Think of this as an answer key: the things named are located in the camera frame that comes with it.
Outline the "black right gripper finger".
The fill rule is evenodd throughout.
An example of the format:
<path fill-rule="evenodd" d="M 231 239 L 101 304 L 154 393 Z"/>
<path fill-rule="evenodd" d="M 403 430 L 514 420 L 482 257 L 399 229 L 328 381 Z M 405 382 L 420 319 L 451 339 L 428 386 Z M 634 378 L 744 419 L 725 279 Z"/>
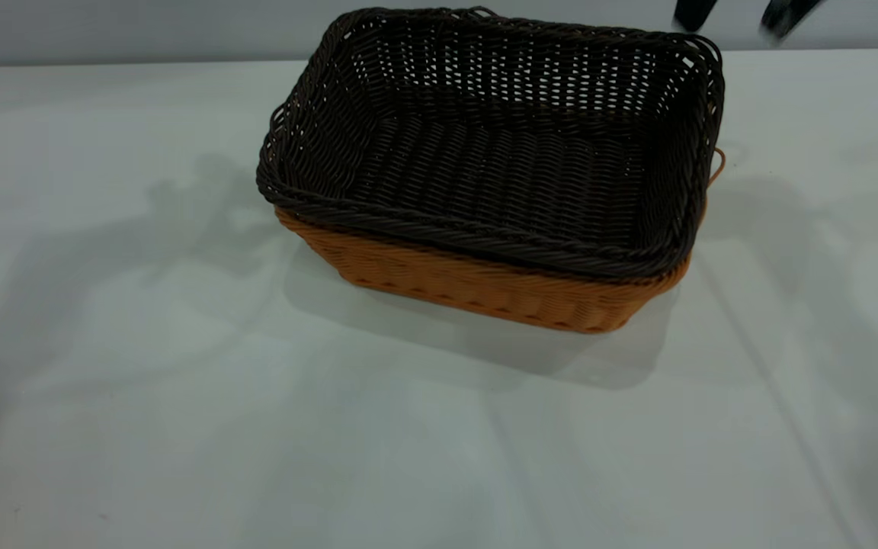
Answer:
<path fill-rule="evenodd" d="M 705 25 L 716 3 L 717 0 L 677 0 L 674 24 L 687 34 L 696 34 Z"/>
<path fill-rule="evenodd" d="M 770 40 L 784 40 L 823 0 L 771 0 L 763 11 L 760 29 Z"/>

